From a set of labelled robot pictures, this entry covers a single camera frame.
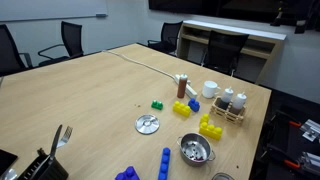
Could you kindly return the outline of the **wooden crate basket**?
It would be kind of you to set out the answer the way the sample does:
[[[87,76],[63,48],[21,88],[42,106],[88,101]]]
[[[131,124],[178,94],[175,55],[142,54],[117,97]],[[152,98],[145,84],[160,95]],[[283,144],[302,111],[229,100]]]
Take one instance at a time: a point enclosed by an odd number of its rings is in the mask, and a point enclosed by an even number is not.
[[[211,106],[211,112],[213,114],[223,117],[225,120],[233,124],[241,125],[244,120],[244,115],[246,113],[246,107],[243,106],[238,114],[234,114],[230,111],[230,109],[232,108],[232,103],[229,103],[227,109],[222,109],[219,107],[220,102],[221,102],[220,96],[214,99]]]

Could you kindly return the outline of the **brown sauce bottle white cap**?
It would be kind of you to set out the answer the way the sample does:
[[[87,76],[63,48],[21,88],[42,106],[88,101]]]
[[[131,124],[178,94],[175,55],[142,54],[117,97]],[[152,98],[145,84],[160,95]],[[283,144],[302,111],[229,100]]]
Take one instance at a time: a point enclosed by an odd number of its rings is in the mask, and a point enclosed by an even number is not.
[[[245,93],[239,93],[234,99],[234,101],[232,102],[230,112],[235,115],[238,115],[242,110],[246,100],[247,100],[247,96],[245,95]]]

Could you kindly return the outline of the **green toy block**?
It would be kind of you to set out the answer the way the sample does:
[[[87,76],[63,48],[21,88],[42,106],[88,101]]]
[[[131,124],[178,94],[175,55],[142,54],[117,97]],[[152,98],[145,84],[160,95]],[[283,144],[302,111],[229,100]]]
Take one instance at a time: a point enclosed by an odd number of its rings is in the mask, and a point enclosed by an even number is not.
[[[163,103],[161,101],[153,100],[151,107],[154,109],[162,110],[163,109]]]

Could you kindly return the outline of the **silver metal lid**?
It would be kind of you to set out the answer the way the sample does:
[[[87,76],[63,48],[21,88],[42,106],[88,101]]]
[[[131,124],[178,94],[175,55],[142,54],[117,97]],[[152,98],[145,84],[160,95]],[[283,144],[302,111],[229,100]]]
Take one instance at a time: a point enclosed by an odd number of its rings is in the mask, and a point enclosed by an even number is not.
[[[135,129],[144,135],[155,133],[160,127],[158,118],[151,114],[140,116],[135,122]]]

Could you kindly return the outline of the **small blue toy block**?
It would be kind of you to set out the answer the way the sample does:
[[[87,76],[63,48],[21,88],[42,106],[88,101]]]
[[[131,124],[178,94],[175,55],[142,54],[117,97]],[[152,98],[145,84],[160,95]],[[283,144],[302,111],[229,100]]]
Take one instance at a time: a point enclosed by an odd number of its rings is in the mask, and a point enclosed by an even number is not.
[[[191,98],[188,102],[188,106],[191,108],[192,111],[198,112],[200,109],[200,104],[194,98]]]

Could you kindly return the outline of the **white mug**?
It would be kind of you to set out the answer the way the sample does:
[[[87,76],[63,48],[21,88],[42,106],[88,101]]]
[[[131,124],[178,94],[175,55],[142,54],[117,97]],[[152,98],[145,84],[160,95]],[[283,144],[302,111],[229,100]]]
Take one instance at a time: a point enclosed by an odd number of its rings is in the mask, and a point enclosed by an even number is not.
[[[205,81],[202,89],[202,95],[205,98],[213,98],[219,94],[221,88],[214,81]]]

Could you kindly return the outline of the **black office chair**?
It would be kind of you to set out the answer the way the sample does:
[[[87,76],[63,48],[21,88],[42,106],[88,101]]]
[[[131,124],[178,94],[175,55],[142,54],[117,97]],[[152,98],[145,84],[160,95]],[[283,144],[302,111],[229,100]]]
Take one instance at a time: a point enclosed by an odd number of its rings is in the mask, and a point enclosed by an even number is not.
[[[45,61],[39,63],[40,66],[51,65],[51,64],[63,62],[66,60],[78,58],[84,55],[84,51],[82,48],[82,26],[81,25],[62,21],[61,35],[62,35],[62,41],[63,41],[62,46],[66,48],[68,55],[58,57],[58,58],[53,58],[53,57],[44,55],[45,51],[59,47],[59,44],[50,46],[38,52],[39,56],[46,58]]]
[[[6,76],[32,68],[30,54],[19,53],[8,27],[0,25],[0,75]]]
[[[212,30],[202,66],[232,76],[248,37],[248,34],[231,35]]]
[[[182,21],[178,23],[164,23],[161,30],[161,40],[148,40],[147,46],[166,54],[176,54],[181,25]]]

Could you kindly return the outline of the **long blue toy block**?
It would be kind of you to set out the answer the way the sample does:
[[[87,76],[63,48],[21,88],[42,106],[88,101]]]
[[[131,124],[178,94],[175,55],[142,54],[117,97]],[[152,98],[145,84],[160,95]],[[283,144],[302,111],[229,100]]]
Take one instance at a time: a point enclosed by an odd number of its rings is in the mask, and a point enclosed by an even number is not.
[[[158,180],[167,180],[168,178],[170,155],[171,155],[171,150],[168,147],[165,147],[162,150]]]

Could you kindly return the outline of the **large yellow toy block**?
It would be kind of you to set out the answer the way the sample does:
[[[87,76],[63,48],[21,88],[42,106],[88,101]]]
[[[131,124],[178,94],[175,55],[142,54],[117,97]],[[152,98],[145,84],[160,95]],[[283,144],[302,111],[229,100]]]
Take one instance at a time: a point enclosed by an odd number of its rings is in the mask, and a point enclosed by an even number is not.
[[[199,122],[199,133],[215,140],[220,140],[223,130],[209,123],[209,115],[203,114]]]

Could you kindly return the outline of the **small steel pot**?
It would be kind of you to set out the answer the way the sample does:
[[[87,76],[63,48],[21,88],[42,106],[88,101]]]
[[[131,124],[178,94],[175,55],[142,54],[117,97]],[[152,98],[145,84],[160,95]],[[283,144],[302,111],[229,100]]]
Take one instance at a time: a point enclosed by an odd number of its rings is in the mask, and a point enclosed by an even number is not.
[[[198,133],[187,133],[177,138],[183,161],[192,167],[200,167],[216,159],[216,154],[208,140]]]

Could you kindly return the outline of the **blue wide toy block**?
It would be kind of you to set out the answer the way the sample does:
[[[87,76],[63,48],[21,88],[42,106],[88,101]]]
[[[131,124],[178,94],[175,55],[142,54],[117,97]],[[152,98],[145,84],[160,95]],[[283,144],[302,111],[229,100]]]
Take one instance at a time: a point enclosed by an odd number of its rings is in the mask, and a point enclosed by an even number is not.
[[[129,166],[125,171],[118,173],[115,180],[140,180],[133,166]]]

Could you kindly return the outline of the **wooden sideboard shelf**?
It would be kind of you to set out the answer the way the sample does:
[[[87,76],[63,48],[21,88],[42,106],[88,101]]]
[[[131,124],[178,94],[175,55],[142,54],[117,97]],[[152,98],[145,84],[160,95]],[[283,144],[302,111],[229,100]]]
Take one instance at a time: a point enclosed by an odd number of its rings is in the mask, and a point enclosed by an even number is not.
[[[177,57],[188,58],[191,42],[205,44],[200,65],[227,75],[237,70],[241,54],[265,59],[255,80],[260,84],[284,40],[283,34],[187,20],[181,25]]]

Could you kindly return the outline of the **black utensil holder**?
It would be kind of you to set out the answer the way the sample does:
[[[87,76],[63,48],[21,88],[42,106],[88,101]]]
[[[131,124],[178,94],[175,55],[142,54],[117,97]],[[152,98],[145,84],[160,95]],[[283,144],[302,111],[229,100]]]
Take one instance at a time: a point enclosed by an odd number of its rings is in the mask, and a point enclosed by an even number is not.
[[[67,180],[69,173],[57,161],[40,148],[36,159],[23,171],[18,180]]]

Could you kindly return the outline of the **whiteboard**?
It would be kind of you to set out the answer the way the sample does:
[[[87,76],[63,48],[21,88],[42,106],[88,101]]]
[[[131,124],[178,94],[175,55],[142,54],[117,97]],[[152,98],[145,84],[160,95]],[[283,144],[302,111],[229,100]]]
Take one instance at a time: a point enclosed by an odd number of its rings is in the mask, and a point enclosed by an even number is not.
[[[106,0],[0,0],[0,21],[106,17]]]

